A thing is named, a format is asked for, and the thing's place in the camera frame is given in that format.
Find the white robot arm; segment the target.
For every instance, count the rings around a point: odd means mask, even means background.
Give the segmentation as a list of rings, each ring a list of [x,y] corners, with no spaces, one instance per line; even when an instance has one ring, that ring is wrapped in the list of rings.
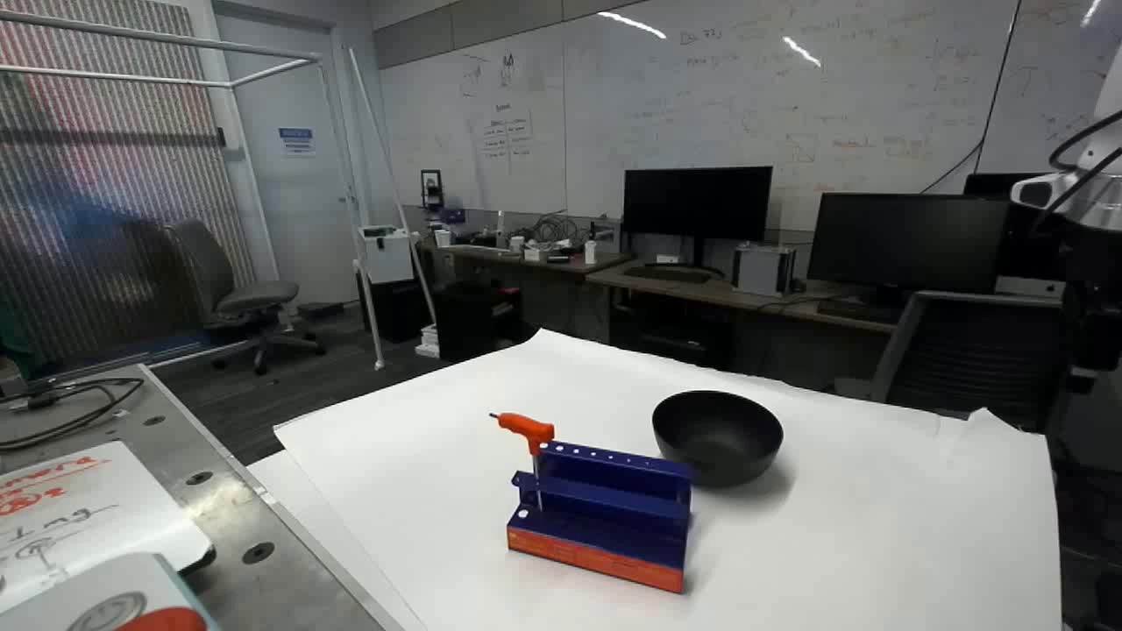
[[[1017,208],[1088,231],[1122,231],[1122,112],[1076,129],[1048,153],[1048,171],[1017,178]]]

